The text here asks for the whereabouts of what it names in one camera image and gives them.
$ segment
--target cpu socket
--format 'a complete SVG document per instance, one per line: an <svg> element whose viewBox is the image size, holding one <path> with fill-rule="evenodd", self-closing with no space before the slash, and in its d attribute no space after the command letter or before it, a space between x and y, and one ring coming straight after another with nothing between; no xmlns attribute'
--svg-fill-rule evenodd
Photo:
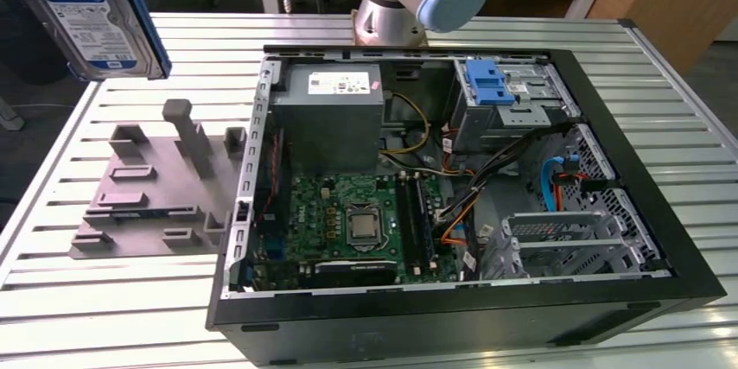
<svg viewBox="0 0 738 369"><path fill-rule="evenodd" d="M381 243L381 211L368 203L353 203L345 208L348 232L345 243L356 251L370 251Z"/></svg>

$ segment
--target aluminum rail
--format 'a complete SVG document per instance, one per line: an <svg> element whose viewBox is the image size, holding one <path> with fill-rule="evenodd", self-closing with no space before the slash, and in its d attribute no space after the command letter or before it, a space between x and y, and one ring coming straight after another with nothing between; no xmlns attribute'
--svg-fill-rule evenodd
<svg viewBox="0 0 738 369"><path fill-rule="evenodd" d="M174 134L166 99L205 131L248 128L264 44L352 41L348 16L154 14L169 80L90 84L0 235L0 365L244 368L204 327L213 255L74 261L66 250L97 188L116 123ZM727 297L589 347L388 359L334 367L599 369L738 366L738 151L733 138L637 29L615 21L480 18L436 46L571 49Z"/></svg>

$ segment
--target blue hard drive label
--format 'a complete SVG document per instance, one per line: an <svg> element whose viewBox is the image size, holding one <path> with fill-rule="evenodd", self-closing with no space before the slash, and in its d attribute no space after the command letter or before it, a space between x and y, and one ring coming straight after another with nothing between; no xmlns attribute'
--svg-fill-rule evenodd
<svg viewBox="0 0 738 369"><path fill-rule="evenodd" d="M95 68L122 70L136 67L136 56L106 0L46 0L55 19L79 51Z"/></svg>

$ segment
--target sticker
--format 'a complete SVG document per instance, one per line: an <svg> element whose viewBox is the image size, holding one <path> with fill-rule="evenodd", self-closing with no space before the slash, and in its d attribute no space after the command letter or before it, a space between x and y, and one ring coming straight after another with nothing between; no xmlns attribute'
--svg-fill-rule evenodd
<svg viewBox="0 0 738 369"><path fill-rule="evenodd" d="M507 91L516 94L527 94L528 87L524 84L507 84Z"/></svg>
<svg viewBox="0 0 738 369"><path fill-rule="evenodd" d="M369 73L312 73L308 94L369 94Z"/></svg>
<svg viewBox="0 0 738 369"><path fill-rule="evenodd" d="M448 137L442 137L441 144L442 152L450 153L450 151L453 150L453 140L450 140Z"/></svg>
<svg viewBox="0 0 738 369"><path fill-rule="evenodd" d="M110 7L105 0L46 0L46 3L81 57L93 67L125 69L136 66L125 34L106 17Z"/></svg>
<svg viewBox="0 0 738 369"><path fill-rule="evenodd" d="M480 238L488 238L492 234L492 231L495 231L495 228L484 224L481 228L476 231L476 236Z"/></svg>
<svg viewBox="0 0 738 369"><path fill-rule="evenodd" d="M468 251L462 253L462 263L469 267L469 270L476 270L476 258L470 256Z"/></svg>

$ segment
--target yellow wire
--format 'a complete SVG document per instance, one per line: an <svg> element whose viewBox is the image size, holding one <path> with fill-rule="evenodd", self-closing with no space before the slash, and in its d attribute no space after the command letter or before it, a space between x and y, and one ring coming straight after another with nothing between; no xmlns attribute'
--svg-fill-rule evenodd
<svg viewBox="0 0 738 369"><path fill-rule="evenodd" d="M412 103L410 99L404 97L404 95L401 95L398 92L392 92L392 95L398 97L408 104L408 106L412 107L412 109L417 112L417 114L420 115L420 118L422 119L422 126L425 127L425 134L422 134L422 139L420 140L420 142L417 144L414 144L413 146L410 146L408 148L404 148L404 149L380 150L378 151L378 153L385 154L385 155L400 155L400 154L404 154L404 153L410 153L412 151L414 151L416 149L422 147L422 145L425 144L425 142L428 140L428 137L429 137L429 124L428 124L428 119L425 118L425 114L422 114L421 109L414 105L414 103Z"/></svg>

